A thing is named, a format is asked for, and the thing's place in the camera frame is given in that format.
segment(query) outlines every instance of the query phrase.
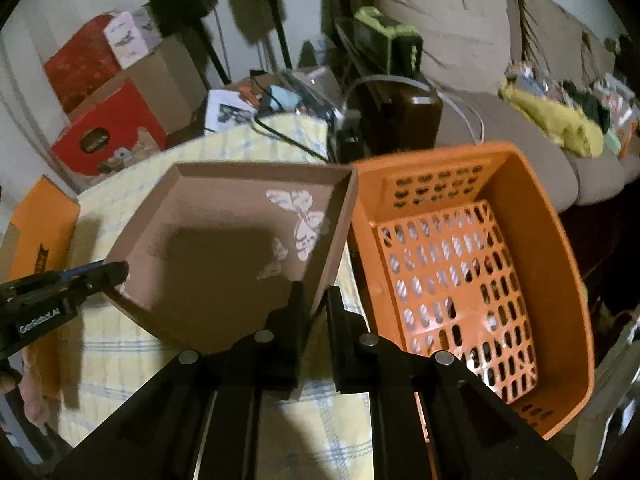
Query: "red box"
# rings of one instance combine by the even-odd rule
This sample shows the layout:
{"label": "red box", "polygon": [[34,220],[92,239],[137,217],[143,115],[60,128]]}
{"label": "red box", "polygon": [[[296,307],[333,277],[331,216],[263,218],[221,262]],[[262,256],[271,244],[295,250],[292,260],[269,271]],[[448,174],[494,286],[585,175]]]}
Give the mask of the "red box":
{"label": "red box", "polygon": [[118,60],[102,33],[112,19],[110,14],[101,14],[85,23],[44,64],[53,91],[67,114],[120,72]]}
{"label": "red box", "polygon": [[73,172],[95,184],[166,147],[167,134],[129,80],[80,115],[53,144]]}

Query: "beige sofa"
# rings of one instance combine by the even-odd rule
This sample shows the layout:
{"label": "beige sofa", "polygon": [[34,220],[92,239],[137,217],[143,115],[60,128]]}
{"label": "beige sofa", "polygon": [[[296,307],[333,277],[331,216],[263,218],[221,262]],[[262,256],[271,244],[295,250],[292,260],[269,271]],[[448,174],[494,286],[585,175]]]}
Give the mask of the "beige sofa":
{"label": "beige sofa", "polygon": [[[511,60],[546,67],[557,80],[588,85],[612,72],[614,56],[595,35],[551,0],[373,0],[390,16],[418,27],[422,72],[480,112],[486,140],[510,140],[527,156],[560,212],[601,202],[640,174],[640,158],[604,150],[578,158],[497,97]],[[472,122],[473,115],[468,114]],[[462,118],[445,105],[436,145],[471,143]]]}

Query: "orange cardboard box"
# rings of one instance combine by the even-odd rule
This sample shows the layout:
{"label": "orange cardboard box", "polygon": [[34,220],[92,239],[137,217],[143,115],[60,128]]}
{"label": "orange cardboard box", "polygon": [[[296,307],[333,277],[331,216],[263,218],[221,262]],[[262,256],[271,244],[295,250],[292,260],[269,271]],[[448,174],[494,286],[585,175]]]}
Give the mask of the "orange cardboard box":
{"label": "orange cardboard box", "polygon": [[[0,283],[46,270],[62,270],[80,205],[42,176],[18,204],[0,247]],[[58,339],[51,332],[29,346],[44,396],[60,396]]]}

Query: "dark brown container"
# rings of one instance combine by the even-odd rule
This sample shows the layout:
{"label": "dark brown container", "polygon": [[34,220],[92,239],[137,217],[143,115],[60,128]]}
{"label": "dark brown container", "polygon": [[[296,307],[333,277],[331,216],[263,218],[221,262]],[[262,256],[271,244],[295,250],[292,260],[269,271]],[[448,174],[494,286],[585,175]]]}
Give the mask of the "dark brown container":
{"label": "dark brown container", "polygon": [[175,164],[106,258],[130,266],[109,297],[156,337],[203,354],[260,330],[293,280],[311,315],[335,280],[357,187],[349,166]]}

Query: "white cable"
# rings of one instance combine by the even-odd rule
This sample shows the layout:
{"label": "white cable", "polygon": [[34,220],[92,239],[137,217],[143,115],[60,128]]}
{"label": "white cable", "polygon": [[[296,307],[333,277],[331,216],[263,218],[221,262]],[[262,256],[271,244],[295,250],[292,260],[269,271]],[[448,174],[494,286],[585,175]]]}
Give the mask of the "white cable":
{"label": "white cable", "polygon": [[[372,74],[372,75],[366,75],[363,76],[359,79],[356,79],[356,81],[354,81],[353,83],[351,83],[351,85],[347,88],[347,91],[344,93],[344,101],[342,102],[342,116],[344,117],[347,111],[347,106],[348,106],[348,101],[349,101],[349,97],[351,95],[351,92],[353,92],[353,90],[364,83],[373,83],[373,82],[391,82],[391,83],[402,83],[405,85],[409,85],[409,86],[413,86],[414,88],[420,89],[420,90],[424,90],[425,92],[431,92],[433,91],[433,87],[431,87],[430,85],[427,85],[426,83],[423,83],[421,81],[416,81],[415,79],[411,79],[409,77],[404,77],[401,75],[387,75],[387,74]],[[469,130],[469,135],[471,136],[471,139],[473,140],[473,142],[475,144],[482,144],[484,142],[484,121],[482,120],[482,117],[480,116],[480,114],[478,113],[478,111],[473,108],[472,106],[468,105],[465,103],[464,99],[458,97],[458,96],[454,96],[451,94],[446,94],[444,92],[441,92],[439,90],[436,90],[436,94],[438,95],[438,97],[440,99],[442,99],[446,104],[448,104],[451,108],[453,108],[453,110],[460,116],[462,117],[462,120],[465,121],[466,127]],[[464,112],[453,102],[453,99],[457,99],[458,101],[462,102],[467,108],[469,108],[478,118],[478,120],[480,121],[480,137],[476,137],[474,130],[471,126],[471,123],[469,122],[469,120],[466,118],[466,115],[464,114]]]}

